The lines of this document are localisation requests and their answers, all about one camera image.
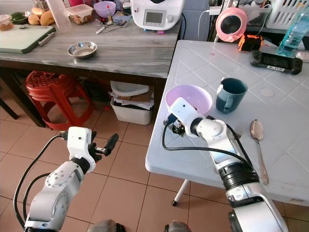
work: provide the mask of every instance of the white plastic table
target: white plastic table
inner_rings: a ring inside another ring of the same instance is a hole
[[[262,51],[275,50],[264,45]],[[243,130],[240,141],[259,173],[258,150],[249,135],[250,123],[259,119],[265,137],[262,154],[269,176],[265,189],[274,200],[309,206],[309,64],[298,75],[250,65],[250,53],[235,44],[183,41],[177,43],[159,113],[146,156],[153,173],[222,187],[220,176],[206,151],[166,151],[161,145],[163,120],[169,115],[166,92],[176,85],[192,84],[206,89],[213,106],[208,115],[235,130]],[[238,109],[224,115],[215,108],[216,90],[223,77],[243,80],[248,92]],[[168,146],[206,146],[200,138],[183,138],[167,131]]]

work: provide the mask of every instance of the tiled floor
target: tiled floor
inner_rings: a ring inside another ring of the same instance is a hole
[[[57,133],[36,127],[8,96],[1,96],[20,118],[13,120],[0,109],[0,231],[21,232],[13,211],[13,195],[17,183],[45,143]],[[80,114],[83,102],[74,102]],[[98,107],[85,126],[98,132],[95,142],[104,146],[113,134],[120,135],[114,151],[103,158],[93,173],[87,174],[80,191],[70,204],[62,232],[85,232],[93,223],[112,218],[123,224],[127,232],[160,232],[172,220],[189,224],[193,232],[230,232],[227,214],[231,207],[223,189],[191,183],[179,206],[171,206],[182,180],[149,173],[145,156],[153,123],[141,126],[116,119],[114,113]],[[57,110],[54,118],[63,121]],[[26,186],[43,173],[67,161],[66,143],[55,140],[31,169],[18,198],[22,201]],[[42,188],[44,180],[32,188],[28,204]],[[276,202],[290,232],[309,231],[309,208]]]

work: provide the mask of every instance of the red plastic stool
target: red plastic stool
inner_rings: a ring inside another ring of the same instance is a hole
[[[26,87],[45,123],[55,130],[67,130],[71,126],[81,127],[94,109],[92,101],[73,76],[33,71],[26,79]],[[89,103],[81,117],[77,117],[73,112],[69,101],[71,97],[83,97]],[[50,109],[56,104],[68,120],[67,123],[52,123],[47,116]]]

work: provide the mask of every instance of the black game controller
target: black game controller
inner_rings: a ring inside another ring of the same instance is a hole
[[[303,61],[299,58],[283,57],[258,50],[253,50],[251,54],[250,64],[252,66],[273,69],[293,75],[299,74],[303,67]]]

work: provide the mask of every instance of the mug handle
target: mug handle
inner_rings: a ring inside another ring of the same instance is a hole
[[[228,113],[228,110],[231,108],[232,104],[233,104],[233,98],[228,96],[223,109],[223,113]]]

